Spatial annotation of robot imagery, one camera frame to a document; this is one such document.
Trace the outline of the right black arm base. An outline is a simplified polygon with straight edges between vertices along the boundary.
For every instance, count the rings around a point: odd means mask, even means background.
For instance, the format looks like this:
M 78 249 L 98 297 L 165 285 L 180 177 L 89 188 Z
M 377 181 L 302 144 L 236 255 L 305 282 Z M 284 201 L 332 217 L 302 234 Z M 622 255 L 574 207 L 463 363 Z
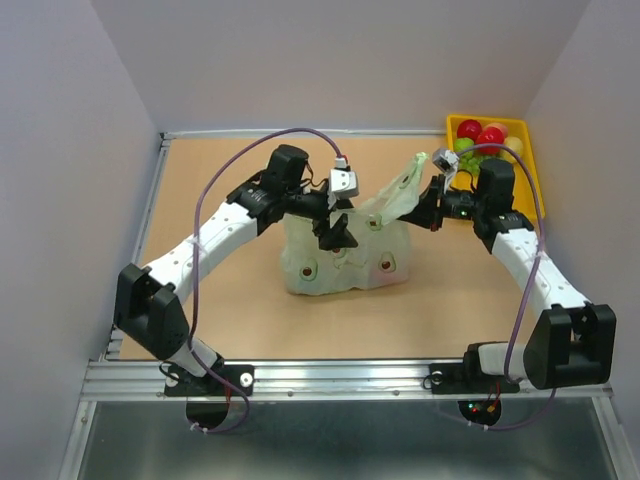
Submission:
M 489 428 L 500 420 L 501 396 L 519 393 L 520 387 L 509 383 L 501 372 L 484 373 L 478 350 L 478 345 L 472 345 L 461 360 L 431 363 L 422 386 L 434 395 L 463 395 L 458 401 L 463 419 Z

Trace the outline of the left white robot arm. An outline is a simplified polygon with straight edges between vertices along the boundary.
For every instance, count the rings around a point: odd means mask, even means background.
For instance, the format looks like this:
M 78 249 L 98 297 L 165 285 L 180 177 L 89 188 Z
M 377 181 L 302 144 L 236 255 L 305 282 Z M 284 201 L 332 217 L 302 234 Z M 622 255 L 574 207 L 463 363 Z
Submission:
M 278 146 L 267 166 L 236 187 L 208 220 L 194 221 L 189 237 L 147 265 L 129 264 L 118 275 L 115 326 L 155 359 L 188 372 L 199 393 L 215 392 L 223 373 L 221 355 L 196 337 L 197 321 L 183 308 L 186 300 L 198 299 L 201 280 L 285 215 L 311 220 L 322 250 L 358 244 L 347 215 L 336 212 L 358 195 L 356 173 L 339 155 L 320 188 L 310 189 L 303 182 L 308 166 L 305 151 Z

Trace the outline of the light green plastic bag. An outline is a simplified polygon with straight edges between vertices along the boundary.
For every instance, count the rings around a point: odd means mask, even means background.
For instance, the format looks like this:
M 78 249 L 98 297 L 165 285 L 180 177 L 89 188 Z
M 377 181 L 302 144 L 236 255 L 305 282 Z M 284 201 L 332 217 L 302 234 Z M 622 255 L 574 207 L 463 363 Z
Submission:
M 419 202 L 429 155 L 419 152 L 376 196 L 347 211 L 353 249 L 321 250 L 308 219 L 284 218 L 285 245 L 280 266 L 288 292 L 319 296 L 352 289 L 370 290 L 409 278 L 411 241 L 399 220 Z

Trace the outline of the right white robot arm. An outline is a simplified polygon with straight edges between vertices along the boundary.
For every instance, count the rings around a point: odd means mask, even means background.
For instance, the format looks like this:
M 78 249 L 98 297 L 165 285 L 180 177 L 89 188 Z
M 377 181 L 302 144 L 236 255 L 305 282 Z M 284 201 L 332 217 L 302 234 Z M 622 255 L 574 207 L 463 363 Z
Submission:
M 511 163 L 489 158 L 472 190 L 451 186 L 458 157 L 436 154 L 440 175 L 431 179 L 418 205 L 403 221 L 437 231 L 444 220 L 469 220 L 476 237 L 506 268 L 523 298 L 514 325 L 526 310 L 537 317 L 525 344 L 472 344 L 460 366 L 463 384 L 482 390 L 496 377 L 529 381 L 546 390 L 599 385 L 610 378 L 616 316 L 610 306 L 594 304 L 561 273 L 543 246 L 543 229 L 514 207 L 515 171 Z

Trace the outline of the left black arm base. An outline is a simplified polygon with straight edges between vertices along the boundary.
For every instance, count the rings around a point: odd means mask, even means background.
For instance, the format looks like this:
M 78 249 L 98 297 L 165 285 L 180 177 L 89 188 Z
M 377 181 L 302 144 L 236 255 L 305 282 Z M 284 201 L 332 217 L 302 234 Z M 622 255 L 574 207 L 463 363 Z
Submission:
M 247 420 L 255 382 L 253 365 L 214 365 L 212 369 L 223 381 L 208 373 L 196 377 L 168 361 L 158 369 L 165 377 L 164 395 L 186 399 L 185 416 L 191 431 L 205 435 L 228 433 Z

